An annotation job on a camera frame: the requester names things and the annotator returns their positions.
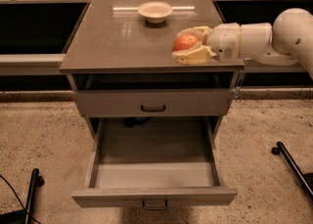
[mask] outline concrete floor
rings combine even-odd
[[[233,102],[216,139],[225,183],[239,191],[228,206],[81,209],[70,194],[83,188],[93,140],[64,92],[0,94],[0,173],[25,202],[31,171],[40,169],[46,183],[34,216],[43,224],[312,223],[312,201],[285,160],[271,155],[283,141],[303,172],[313,171],[308,93],[243,91]],[[0,213],[21,208],[2,180],[0,195]]]

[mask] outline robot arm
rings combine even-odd
[[[313,16],[305,10],[282,12],[273,28],[270,23],[224,23],[206,33],[202,43],[207,48],[208,59],[252,59],[271,66],[300,62],[313,78]]]

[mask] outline cabinet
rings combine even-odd
[[[173,14],[148,24],[148,1]],[[244,63],[183,67],[171,58],[182,29],[221,23],[210,0],[93,0],[61,65],[94,137],[82,207],[229,204],[214,139]]]

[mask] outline drawer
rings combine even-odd
[[[233,97],[232,89],[79,91],[74,95],[80,114],[87,117],[224,115]]]
[[[123,127],[100,120],[85,189],[73,192],[81,207],[143,207],[229,204],[204,117],[154,117]]]

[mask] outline white bowl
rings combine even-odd
[[[150,23],[164,22],[172,12],[172,7],[164,2],[148,2],[138,8],[138,13]]]

